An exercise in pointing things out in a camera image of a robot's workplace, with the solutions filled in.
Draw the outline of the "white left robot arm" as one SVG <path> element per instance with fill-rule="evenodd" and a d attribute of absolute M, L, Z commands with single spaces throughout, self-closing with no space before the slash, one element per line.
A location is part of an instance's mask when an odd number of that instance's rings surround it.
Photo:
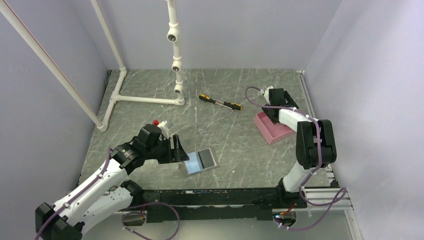
<path fill-rule="evenodd" d="M 73 191 L 35 210 L 35 239 L 80 240 L 96 224 L 119 210 L 161 205 L 148 201 L 145 191 L 126 178 L 147 160 L 159 164 L 189 160 L 179 136 L 165 136 L 154 124 L 142 127 L 130 141 L 116 146 L 103 164 Z"/>

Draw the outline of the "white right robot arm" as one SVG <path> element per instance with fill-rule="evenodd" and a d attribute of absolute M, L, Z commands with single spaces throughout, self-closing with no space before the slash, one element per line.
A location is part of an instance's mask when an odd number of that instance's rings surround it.
<path fill-rule="evenodd" d="M 295 194 L 303 188 L 319 169 L 333 163 L 337 158 L 332 123 L 319 120 L 299 110 L 289 93 L 272 86 L 264 91 L 267 102 L 263 111 L 273 123 L 280 123 L 296 133 L 296 163 L 283 177 L 284 189 L 275 194 L 276 203 L 287 208 L 295 201 Z"/>

